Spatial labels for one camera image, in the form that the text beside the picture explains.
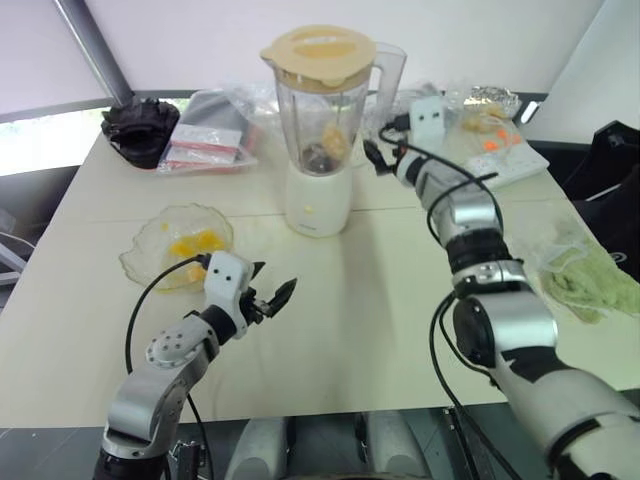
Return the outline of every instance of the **black glove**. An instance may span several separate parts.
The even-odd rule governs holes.
[[[180,113],[158,100],[134,100],[102,112],[102,133],[113,148],[138,168],[156,168]]]

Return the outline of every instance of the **glass bowl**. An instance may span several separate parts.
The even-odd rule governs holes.
[[[120,263],[127,277],[146,287],[181,260],[232,247],[233,229],[215,208],[195,203],[170,206],[133,237],[133,248],[120,255]],[[204,273],[194,262],[167,275],[156,288],[201,290]]]

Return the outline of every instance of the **blender base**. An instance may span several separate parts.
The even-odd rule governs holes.
[[[289,226],[309,237],[329,237],[347,224],[353,172],[347,165],[326,176],[302,173],[292,163],[287,172],[285,213]]]

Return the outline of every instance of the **orange item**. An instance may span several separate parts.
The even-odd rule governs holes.
[[[498,144],[496,142],[492,142],[490,140],[487,140],[486,142],[484,142],[484,149],[487,152],[493,152],[495,150],[498,150],[500,147],[498,146]]]

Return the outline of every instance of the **table surface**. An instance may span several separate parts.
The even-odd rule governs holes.
[[[242,174],[163,177],[129,166],[97,139],[0,317],[0,426],[104,424],[125,378],[125,329],[142,291],[118,255],[164,207],[191,202],[222,211],[235,250],[267,262],[254,282],[263,297],[299,279],[290,304],[225,345],[194,388],[204,420],[449,404],[428,359],[427,330],[451,275],[413,191],[376,177],[358,146],[347,227],[307,238],[282,215],[286,153],[269,139],[262,148],[269,154]],[[550,226],[578,217],[546,172],[500,189],[497,198],[506,238],[525,260],[553,239]],[[585,325],[547,302],[565,362],[617,389],[640,384],[632,360],[640,355],[640,322],[615,315]],[[136,325],[134,365],[155,333],[202,303],[202,293],[152,293]],[[463,403],[504,401],[438,345]]]

